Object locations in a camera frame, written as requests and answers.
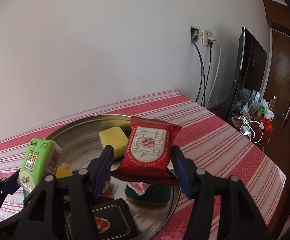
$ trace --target metal pin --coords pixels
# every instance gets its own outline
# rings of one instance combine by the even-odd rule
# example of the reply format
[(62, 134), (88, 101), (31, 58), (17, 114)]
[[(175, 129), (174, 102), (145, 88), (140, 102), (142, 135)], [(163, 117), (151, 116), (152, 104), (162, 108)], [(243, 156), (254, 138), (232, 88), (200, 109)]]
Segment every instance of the metal pin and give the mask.
[(85, 175), (85, 174), (87, 174), (88, 173), (88, 169), (86, 169), (86, 168), (82, 168), (82, 169), (80, 169), (79, 171), (78, 171), (78, 174), (79, 175)]
[(204, 175), (204, 174), (206, 173), (206, 171), (205, 171), (204, 169), (197, 169), (197, 170), (196, 170), (196, 173), (197, 173), (198, 175)]
[(52, 175), (47, 175), (47, 176), (45, 177), (45, 181), (46, 181), (46, 182), (51, 182), (53, 179), (54, 179), (54, 177), (53, 177)]
[(238, 181), (239, 181), (239, 177), (236, 176), (236, 175), (232, 175), (232, 176), (230, 176), (230, 179), (231, 179), (233, 182), (238, 182)]

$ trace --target white mug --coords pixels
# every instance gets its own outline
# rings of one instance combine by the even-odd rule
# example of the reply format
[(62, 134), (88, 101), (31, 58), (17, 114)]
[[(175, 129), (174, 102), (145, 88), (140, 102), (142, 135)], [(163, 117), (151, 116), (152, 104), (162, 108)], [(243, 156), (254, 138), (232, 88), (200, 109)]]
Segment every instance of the white mug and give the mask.
[(274, 118), (274, 113), (271, 110), (267, 109), (264, 117), (272, 121)]

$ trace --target flat screen tv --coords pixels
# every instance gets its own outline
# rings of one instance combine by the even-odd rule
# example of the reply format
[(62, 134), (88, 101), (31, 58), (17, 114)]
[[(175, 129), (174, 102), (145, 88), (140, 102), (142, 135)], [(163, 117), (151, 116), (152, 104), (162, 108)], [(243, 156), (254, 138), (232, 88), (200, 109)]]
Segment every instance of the flat screen tv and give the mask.
[(234, 80), (229, 96), (223, 106), (224, 119), (228, 120), (246, 104), (246, 94), (261, 89), (267, 53), (256, 38), (242, 28)]

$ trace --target green package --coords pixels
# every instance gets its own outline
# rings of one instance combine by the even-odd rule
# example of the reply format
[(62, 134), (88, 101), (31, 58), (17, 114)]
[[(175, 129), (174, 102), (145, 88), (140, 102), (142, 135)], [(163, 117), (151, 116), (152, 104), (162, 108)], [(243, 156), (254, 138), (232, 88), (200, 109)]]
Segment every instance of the green package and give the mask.
[(55, 175), (61, 151), (54, 141), (33, 138), (21, 164), (18, 184), (32, 192), (43, 177), (48, 174)]

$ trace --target white label on red package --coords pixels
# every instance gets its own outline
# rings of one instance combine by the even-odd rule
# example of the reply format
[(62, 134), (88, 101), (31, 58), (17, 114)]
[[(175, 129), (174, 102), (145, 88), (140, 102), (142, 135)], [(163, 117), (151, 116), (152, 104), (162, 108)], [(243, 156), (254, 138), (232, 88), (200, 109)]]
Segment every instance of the white label on red package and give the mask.
[(153, 162), (164, 155), (165, 141), (166, 130), (138, 126), (132, 141), (131, 153), (139, 162)]

